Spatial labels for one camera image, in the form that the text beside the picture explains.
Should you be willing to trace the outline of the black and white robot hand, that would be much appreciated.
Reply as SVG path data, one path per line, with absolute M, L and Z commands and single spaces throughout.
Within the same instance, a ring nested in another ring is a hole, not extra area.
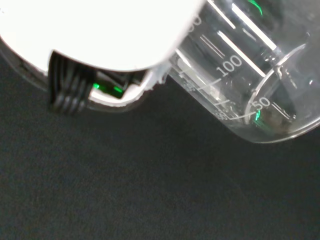
M 3 0 L 0 55 L 48 109 L 121 113 L 165 82 L 203 0 Z

